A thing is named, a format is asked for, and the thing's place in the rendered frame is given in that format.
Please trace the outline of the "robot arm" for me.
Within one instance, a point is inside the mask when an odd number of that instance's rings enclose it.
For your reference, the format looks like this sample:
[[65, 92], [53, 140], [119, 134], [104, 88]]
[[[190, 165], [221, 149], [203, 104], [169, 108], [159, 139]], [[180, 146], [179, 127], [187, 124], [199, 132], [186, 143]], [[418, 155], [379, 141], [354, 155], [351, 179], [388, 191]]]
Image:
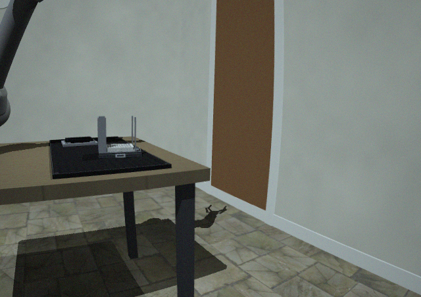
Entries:
[[37, 3], [43, 0], [10, 0], [0, 23], [0, 126], [8, 119], [11, 106], [4, 86], [12, 61]]

